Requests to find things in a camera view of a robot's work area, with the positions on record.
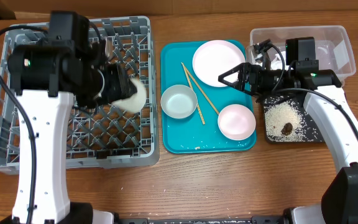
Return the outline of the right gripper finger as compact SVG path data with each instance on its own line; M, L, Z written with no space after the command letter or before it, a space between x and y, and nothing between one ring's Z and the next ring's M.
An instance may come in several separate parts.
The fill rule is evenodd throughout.
M224 72L223 74L218 76L219 82L226 82L226 77L236 74L237 75L237 81L240 81L244 77L244 70L246 67L246 63L240 63L239 65L235 66L234 68L230 69L227 72Z
M254 96L255 95L255 93L251 92L250 90L246 90L247 82L246 82L246 80L244 78L240 78L236 82L231 83L231 82L225 80L223 77L219 76L218 81L220 83L225 84L226 86L229 86L229 87L231 87L233 89L241 91L241 92L245 93L246 95L249 95L249 96Z

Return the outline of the small white cup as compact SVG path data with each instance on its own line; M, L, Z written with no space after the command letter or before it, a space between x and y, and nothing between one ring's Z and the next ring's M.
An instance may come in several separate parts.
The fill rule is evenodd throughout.
M134 84L137 93L134 93L131 97L124 100L113 101L112 105L117 106L122 110L129 111L131 113L138 113L142 110L147 99L147 90L145 86L136 78L130 79L131 83Z

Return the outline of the pink bowl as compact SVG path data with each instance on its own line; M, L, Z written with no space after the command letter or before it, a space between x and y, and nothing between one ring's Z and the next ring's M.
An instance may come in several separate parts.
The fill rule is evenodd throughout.
M256 119L248 107L231 104L221 110L218 116L218 128L228 139L242 141L254 133Z

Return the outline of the grey bowl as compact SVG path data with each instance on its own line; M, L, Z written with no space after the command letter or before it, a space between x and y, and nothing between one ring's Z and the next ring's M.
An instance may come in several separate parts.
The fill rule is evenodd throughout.
M174 119L184 119L192 115L197 107L196 93L188 86L173 85L161 96L162 111Z

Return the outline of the brown food scrap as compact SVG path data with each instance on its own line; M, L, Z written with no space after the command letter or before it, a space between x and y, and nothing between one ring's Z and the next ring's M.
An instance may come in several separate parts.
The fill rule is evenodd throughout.
M284 136L289 136L293 132L293 125L291 123L286 123L281 130L281 133Z

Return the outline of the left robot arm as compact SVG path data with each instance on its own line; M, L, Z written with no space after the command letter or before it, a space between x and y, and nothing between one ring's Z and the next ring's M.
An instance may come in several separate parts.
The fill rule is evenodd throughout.
M137 113L147 92L116 63L106 42L90 43L95 25L70 11L54 11L44 37L18 45L7 60L9 82L1 86L19 112L19 184L6 223L114 223L111 212L71 202L67 191L68 122L74 106L112 104Z

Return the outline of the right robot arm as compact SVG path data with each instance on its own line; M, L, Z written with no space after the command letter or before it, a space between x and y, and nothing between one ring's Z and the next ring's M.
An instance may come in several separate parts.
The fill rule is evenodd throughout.
M358 223L358 121L342 83L332 70L319 69L313 37L288 39L283 67L240 63L218 81L257 97L295 95L316 123L336 166L336 177L317 205L287 208L278 223Z

